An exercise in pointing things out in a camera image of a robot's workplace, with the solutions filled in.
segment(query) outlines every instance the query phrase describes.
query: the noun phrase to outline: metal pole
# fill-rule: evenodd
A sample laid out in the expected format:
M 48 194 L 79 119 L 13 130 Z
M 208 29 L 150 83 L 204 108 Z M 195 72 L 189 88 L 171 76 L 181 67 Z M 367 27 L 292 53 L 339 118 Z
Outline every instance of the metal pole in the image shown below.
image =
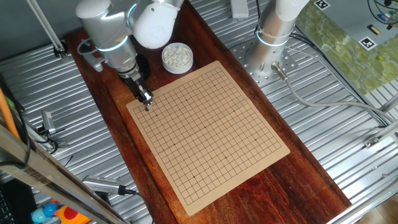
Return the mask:
M 57 35 L 55 34 L 54 30 L 52 29 L 49 21 L 45 17 L 42 9 L 40 8 L 39 4 L 37 4 L 36 0 L 26 0 L 29 4 L 30 8 L 32 8 L 34 14 L 36 15 L 37 19 L 41 23 L 44 28 L 44 31 L 49 36 L 51 42 L 53 43 L 54 47 L 58 51 L 65 51 L 63 48 L 60 39 L 58 39 Z
M 351 224 L 357 222 L 368 211 L 377 207 L 398 192 L 398 177 L 387 186 L 382 186 L 379 192 L 374 191 L 371 195 L 363 198 L 362 200 L 352 204 L 345 211 L 339 214 L 334 219 L 330 220 L 327 224 Z
M 0 146 L 0 156 L 3 158 L 4 155 L 8 159 L 11 156 L 22 162 L 26 156 L 26 145 L 1 125 Z M 68 178 L 69 171 L 47 151 L 39 145 L 36 147 L 36 151 L 30 152 L 28 168 L 4 166 L 0 169 L 38 190 L 47 192 L 49 196 L 98 223 L 105 224 L 106 220 L 109 220 L 115 224 L 127 224 L 112 207 L 88 190 L 82 182 L 78 182 L 76 177 Z
M 388 112 L 398 105 L 398 94 L 393 96 L 389 101 L 387 101 L 384 105 L 380 107 L 380 110 L 383 112 Z

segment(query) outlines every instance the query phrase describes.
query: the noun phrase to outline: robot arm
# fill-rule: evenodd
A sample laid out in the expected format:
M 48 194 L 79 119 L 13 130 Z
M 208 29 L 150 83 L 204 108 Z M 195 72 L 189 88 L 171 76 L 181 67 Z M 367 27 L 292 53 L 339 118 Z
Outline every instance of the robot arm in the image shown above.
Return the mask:
M 134 96 L 149 110 L 152 93 L 136 61 L 136 50 L 129 39 L 134 35 L 145 48 L 157 49 L 171 38 L 175 18 L 183 0 L 82 0 L 76 14 L 102 58 L 83 54 L 97 71 L 101 62 L 118 71 Z

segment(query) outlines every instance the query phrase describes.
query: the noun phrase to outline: grid lines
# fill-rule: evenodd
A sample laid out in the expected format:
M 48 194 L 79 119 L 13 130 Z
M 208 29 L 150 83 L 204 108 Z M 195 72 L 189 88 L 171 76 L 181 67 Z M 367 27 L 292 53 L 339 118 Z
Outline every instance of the grid lines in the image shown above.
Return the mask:
M 282 147 L 220 67 L 153 104 L 133 112 L 187 205 Z

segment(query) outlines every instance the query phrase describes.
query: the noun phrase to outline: metal mounting plate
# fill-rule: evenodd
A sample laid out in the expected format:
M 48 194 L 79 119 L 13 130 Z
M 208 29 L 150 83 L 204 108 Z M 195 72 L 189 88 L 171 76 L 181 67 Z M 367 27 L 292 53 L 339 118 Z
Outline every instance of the metal mounting plate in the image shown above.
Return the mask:
M 253 70 L 248 68 L 246 65 L 246 52 L 250 49 L 250 46 L 253 45 L 255 39 L 244 42 L 243 44 L 239 44 L 233 48 L 231 48 L 232 54 L 237 58 L 237 60 L 241 63 L 241 65 L 246 69 L 246 71 L 252 76 L 253 80 L 257 83 L 259 87 L 264 86 L 265 84 L 272 82 L 276 79 L 279 79 L 279 76 L 272 72 L 266 73 L 265 71 L 260 72 L 258 70 Z M 287 73 L 290 74 L 295 71 L 298 67 L 296 61 L 290 56 L 290 54 L 284 50 L 282 63 L 280 63 L 280 67 Z

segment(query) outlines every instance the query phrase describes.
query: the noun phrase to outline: orange object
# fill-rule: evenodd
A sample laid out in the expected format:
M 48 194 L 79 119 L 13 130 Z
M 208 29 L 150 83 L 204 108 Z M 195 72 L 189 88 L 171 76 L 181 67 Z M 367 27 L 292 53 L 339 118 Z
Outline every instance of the orange object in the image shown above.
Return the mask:
M 68 206 L 58 209 L 55 214 L 60 217 L 62 224 L 86 224 L 91 221 Z
M 0 89 L 0 110 L 2 111 L 2 115 L 4 116 L 4 119 L 6 120 L 7 128 L 8 130 L 19 140 L 21 138 L 19 137 L 17 128 L 14 123 L 14 118 L 12 118 L 10 107 L 8 107 L 6 97 L 4 96 L 4 93 Z

